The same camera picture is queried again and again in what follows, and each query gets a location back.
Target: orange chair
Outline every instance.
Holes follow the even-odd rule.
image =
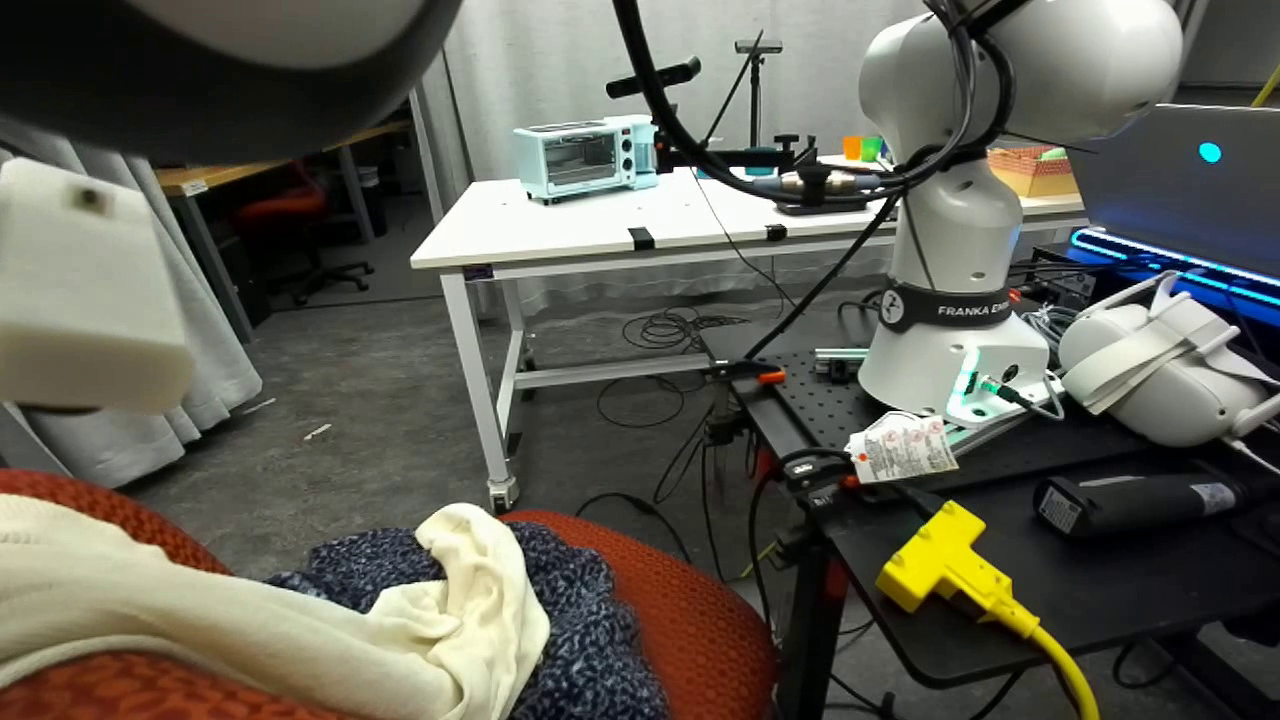
[[[64,505],[160,546],[174,562],[229,574],[175,525],[97,486],[0,470],[0,493]],[[586,520],[539,511],[511,512],[503,520],[543,523],[564,542],[604,557],[613,569],[618,600],[635,610],[641,650],[667,691],[673,719],[758,720],[768,715],[776,652],[759,616],[736,594],[668,555]],[[177,660],[137,652],[82,657],[0,689],[0,720],[74,717],[343,720]]]
[[[355,274],[356,270],[365,275],[372,274],[374,266],[369,263],[349,263],[335,268],[324,264],[320,250],[307,236],[307,228],[329,217],[329,193],[307,174],[301,160],[289,163],[289,167],[298,178],[297,187],[268,200],[250,202],[232,214],[232,227],[246,241],[301,236],[300,245],[311,266],[300,273],[268,279],[268,290],[276,292],[285,284],[300,283],[296,290],[289,291],[293,304],[298,306],[306,305],[325,286],[338,282],[353,283],[361,292],[369,290],[369,284]]]

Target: laptop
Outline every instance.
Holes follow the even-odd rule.
[[[1280,110],[1157,105],[1069,150],[1108,234],[1280,277]]]

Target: office chair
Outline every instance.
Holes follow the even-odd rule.
[[[289,295],[293,297],[293,304],[300,307],[324,287],[339,282],[353,283],[356,290],[365,292],[369,290],[369,284],[360,278],[372,274],[372,265],[348,263],[330,268],[324,264],[311,231],[329,217],[329,193],[315,178],[307,174],[301,160],[289,163],[289,167],[297,176],[300,186],[275,197],[250,202],[232,214],[232,227],[242,238],[257,238],[266,242],[294,238],[307,256],[311,265],[308,269],[279,278],[269,278],[268,291],[278,292],[287,284],[298,283],[294,290],[289,291]]]
[[[123,495],[59,475],[0,470],[0,493],[56,502],[114,523],[169,560],[230,574],[212,553]],[[759,615],[732,591],[649,546],[586,520],[517,511],[506,523],[541,523],[575,547],[600,553],[617,597],[631,606],[640,650],[667,693],[673,720],[768,716],[777,652]],[[102,652],[46,667],[0,689],[0,720],[356,720],[308,707],[166,656]]]

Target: blue knit blanket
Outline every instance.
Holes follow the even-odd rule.
[[[613,571],[594,550],[564,544],[545,525],[509,525],[550,619],[550,637],[512,720],[658,720],[667,700],[640,655],[631,609],[613,597]],[[384,588],[439,580],[444,570],[407,529],[379,529],[311,550],[306,569],[266,583],[369,612]]]

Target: white curtain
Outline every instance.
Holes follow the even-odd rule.
[[[155,211],[156,233],[196,360],[195,379],[182,405],[154,416],[114,410],[55,415],[8,404],[8,413],[0,414],[0,456],[9,466],[65,468],[84,480],[122,486],[180,457],[183,443],[228,419],[233,407],[262,389],[262,379],[214,300],[146,160],[73,143],[10,120],[0,120],[0,138],[44,163],[140,190]]]
[[[668,90],[692,133],[705,133],[737,74],[742,56],[733,42],[764,28],[765,37],[782,41],[783,51],[769,56],[762,70],[762,143],[772,143],[778,133],[814,135],[823,154],[838,154],[847,135],[876,132],[858,101],[863,55],[881,29],[924,12],[909,0],[654,0],[641,9],[658,65],[690,55],[701,60],[698,78]],[[472,179],[513,177],[513,128],[645,111],[639,96],[604,95],[605,82],[627,74],[631,65],[608,3],[467,0],[443,56],[420,87],[425,124],[436,140],[428,138],[431,163],[449,168],[436,174],[456,177],[465,167]],[[744,79],[716,132],[723,140],[713,147],[746,147],[749,100]],[[461,133],[444,135],[449,127]],[[439,188],[445,209],[454,187]],[[846,273],[879,273],[887,260],[887,251],[868,251]],[[776,270],[780,282],[812,283],[829,263],[822,255],[778,258]],[[733,260],[538,278],[520,286],[525,310],[532,314],[557,301],[669,297],[763,283]]]

